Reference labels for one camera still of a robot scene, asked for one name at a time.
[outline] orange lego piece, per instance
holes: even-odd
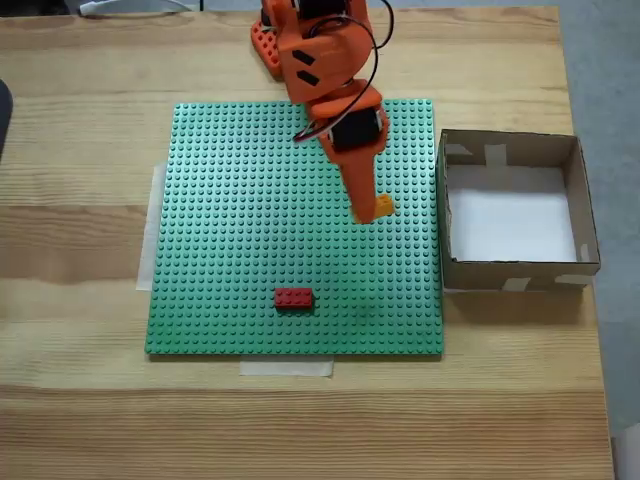
[[[276,46],[276,35],[270,31],[264,31],[262,21],[258,20],[251,27],[251,42],[264,62],[265,67],[274,78],[282,77],[282,65]]]
[[[396,209],[393,206],[393,200],[391,199],[391,195],[388,193],[383,193],[382,195],[378,195],[376,197],[376,208],[373,218],[386,217],[388,215],[393,215],[396,213]],[[356,223],[363,223],[358,219],[355,211],[353,212],[353,218]]]

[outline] tape strip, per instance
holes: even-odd
[[[580,261],[581,262],[590,262],[591,256],[589,255],[589,245],[583,243],[580,246]]]
[[[524,292],[527,289],[527,285],[531,281],[531,277],[529,278],[508,278],[504,285],[502,286],[502,290],[505,292]]]
[[[333,357],[327,355],[243,355],[240,375],[330,377]]]
[[[160,230],[160,212],[167,164],[156,165],[151,179],[149,192],[149,206],[147,207],[147,221],[144,225],[144,238],[138,265],[138,281],[136,290],[150,292],[153,286],[153,271],[155,270],[156,247],[158,246],[158,231]]]
[[[445,145],[445,153],[447,155],[473,155],[464,145],[459,143],[447,143]]]
[[[560,275],[556,277],[556,283],[571,283],[573,285],[591,285],[590,275]]]
[[[484,158],[487,167],[507,166],[507,146],[506,145],[485,145]]]

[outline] black object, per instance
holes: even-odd
[[[375,108],[365,108],[351,112],[331,129],[333,148],[344,152],[374,143],[380,136],[380,125]]]
[[[4,147],[4,140],[7,138],[7,130],[9,130],[9,120],[11,120],[11,112],[13,111],[13,97],[9,87],[0,80],[0,157]]]
[[[304,20],[347,13],[347,0],[299,0],[298,5]]]
[[[267,15],[267,12],[264,11],[264,8],[260,10],[260,21],[265,27],[271,26],[271,19],[269,18],[269,15]]]
[[[303,82],[307,82],[312,87],[315,87],[318,84],[318,82],[320,81],[320,79],[318,77],[316,77],[315,75],[307,72],[306,70],[299,70],[299,71],[296,72],[296,75],[298,76],[298,78],[300,80],[302,80]]]
[[[0,0],[0,17],[69,15],[64,0]]]

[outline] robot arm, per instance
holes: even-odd
[[[390,7],[389,12],[393,25]],[[379,47],[365,0],[263,0],[262,19],[251,37],[272,75],[284,79],[291,101],[306,105],[311,122],[293,140],[318,138],[340,168],[356,219],[372,222],[377,217],[374,157],[385,148],[389,120],[382,96],[371,86]],[[372,50],[369,81],[354,80]]]

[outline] cardboard box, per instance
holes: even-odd
[[[573,136],[443,130],[438,216],[448,289],[576,289],[600,269]]]

